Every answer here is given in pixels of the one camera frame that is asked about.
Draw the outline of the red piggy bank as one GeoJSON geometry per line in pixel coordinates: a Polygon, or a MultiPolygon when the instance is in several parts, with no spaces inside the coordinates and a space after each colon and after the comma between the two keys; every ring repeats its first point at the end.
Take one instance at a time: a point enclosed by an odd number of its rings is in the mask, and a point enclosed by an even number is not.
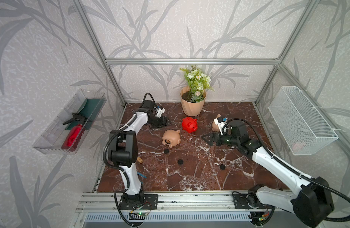
{"type": "Polygon", "coordinates": [[[182,119],[182,129],[188,133],[194,133],[198,130],[197,119],[186,117],[182,119]]]}

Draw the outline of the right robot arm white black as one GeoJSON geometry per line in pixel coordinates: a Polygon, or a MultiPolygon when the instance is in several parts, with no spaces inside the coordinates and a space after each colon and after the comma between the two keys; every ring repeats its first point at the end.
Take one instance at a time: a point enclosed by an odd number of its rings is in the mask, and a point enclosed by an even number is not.
{"type": "Polygon", "coordinates": [[[266,186],[254,187],[251,194],[255,200],[290,212],[311,228],[317,227],[324,220],[350,221],[350,215],[342,218],[329,217],[334,211],[332,195],[335,194],[350,204],[348,196],[330,188],[322,177],[313,178],[295,169],[270,151],[259,134],[250,138],[247,127],[253,126],[245,120],[232,119],[219,132],[203,135],[202,139],[210,146],[234,146],[241,154],[267,169],[289,188],[286,192],[266,186]]]}

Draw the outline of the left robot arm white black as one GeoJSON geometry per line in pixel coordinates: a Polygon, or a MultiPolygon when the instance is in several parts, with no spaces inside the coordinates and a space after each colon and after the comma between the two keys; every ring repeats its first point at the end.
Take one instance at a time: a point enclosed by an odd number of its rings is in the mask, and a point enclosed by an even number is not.
{"type": "Polygon", "coordinates": [[[103,162],[109,168],[119,170],[125,189],[121,191],[123,200],[144,203],[142,183],[138,178],[136,161],[138,158],[137,134],[145,125],[162,128],[171,124],[164,116],[165,109],[154,99],[143,100],[139,109],[118,130],[110,132],[103,150],[103,162]]]}

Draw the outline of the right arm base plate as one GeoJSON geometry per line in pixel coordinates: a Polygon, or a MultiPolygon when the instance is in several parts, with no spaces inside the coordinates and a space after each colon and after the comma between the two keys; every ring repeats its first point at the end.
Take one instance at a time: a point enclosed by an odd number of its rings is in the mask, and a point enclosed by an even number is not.
{"type": "Polygon", "coordinates": [[[261,204],[255,197],[248,193],[232,192],[233,203],[235,209],[261,209],[264,210],[267,207],[261,204]]]}

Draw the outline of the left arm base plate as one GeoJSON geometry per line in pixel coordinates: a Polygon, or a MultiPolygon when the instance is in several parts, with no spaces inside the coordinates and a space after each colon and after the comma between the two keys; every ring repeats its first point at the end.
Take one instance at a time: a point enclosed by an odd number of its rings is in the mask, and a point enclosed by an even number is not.
{"type": "Polygon", "coordinates": [[[143,207],[146,210],[155,210],[158,206],[158,194],[136,194],[128,195],[124,193],[119,202],[121,210],[132,210],[143,207]]]}

